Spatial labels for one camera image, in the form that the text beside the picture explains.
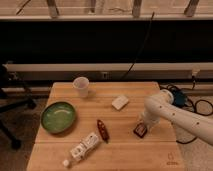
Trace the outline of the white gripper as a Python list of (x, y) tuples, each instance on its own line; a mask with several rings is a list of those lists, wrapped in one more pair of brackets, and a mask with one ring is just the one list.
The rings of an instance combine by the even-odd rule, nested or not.
[(150, 131), (156, 124), (159, 123), (160, 117), (148, 111), (144, 111), (141, 113), (141, 120), (146, 125), (147, 130)]

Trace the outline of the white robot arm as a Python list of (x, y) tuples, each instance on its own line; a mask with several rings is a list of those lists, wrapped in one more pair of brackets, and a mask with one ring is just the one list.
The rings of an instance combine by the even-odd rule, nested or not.
[(142, 113), (147, 128), (152, 129), (164, 118), (213, 146), (213, 119), (180, 109), (173, 102), (174, 96), (166, 89), (147, 96)]

